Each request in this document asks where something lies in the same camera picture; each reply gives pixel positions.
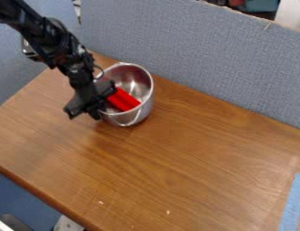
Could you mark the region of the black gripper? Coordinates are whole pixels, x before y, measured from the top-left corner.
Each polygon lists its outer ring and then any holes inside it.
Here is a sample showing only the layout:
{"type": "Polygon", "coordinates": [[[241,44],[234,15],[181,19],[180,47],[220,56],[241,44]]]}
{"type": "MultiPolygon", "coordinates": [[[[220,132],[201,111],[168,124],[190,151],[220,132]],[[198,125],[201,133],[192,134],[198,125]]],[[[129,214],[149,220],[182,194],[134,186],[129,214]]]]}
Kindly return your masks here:
{"type": "Polygon", "coordinates": [[[61,70],[69,77],[69,84],[74,90],[73,98],[63,108],[70,120],[81,114],[89,114],[94,120],[101,120],[99,111],[106,108],[106,100],[118,92],[114,80],[95,82],[95,69],[103,71],[90,61],[87,64],[73,65],[70,68],[62,68],[61,70]]]}

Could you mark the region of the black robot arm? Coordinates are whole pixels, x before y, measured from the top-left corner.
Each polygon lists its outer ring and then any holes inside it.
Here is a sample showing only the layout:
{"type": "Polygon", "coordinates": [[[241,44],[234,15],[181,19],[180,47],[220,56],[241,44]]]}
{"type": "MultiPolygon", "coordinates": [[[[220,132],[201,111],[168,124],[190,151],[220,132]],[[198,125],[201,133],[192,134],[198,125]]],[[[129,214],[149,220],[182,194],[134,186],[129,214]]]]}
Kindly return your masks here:
{"type": "Polygon", "coordinates": [[[74,89],[73,99],[63,108],[69,119],[87,114],[101,120],[106,100],[117,93],[115,81],[99,81],[103,75],[94,76],[95,69],[105,70],[65,24],[41,15],[25,0],[0,0],[0,23],[19,32],[27,58],[58,69],[69,78],[74,89]]]}

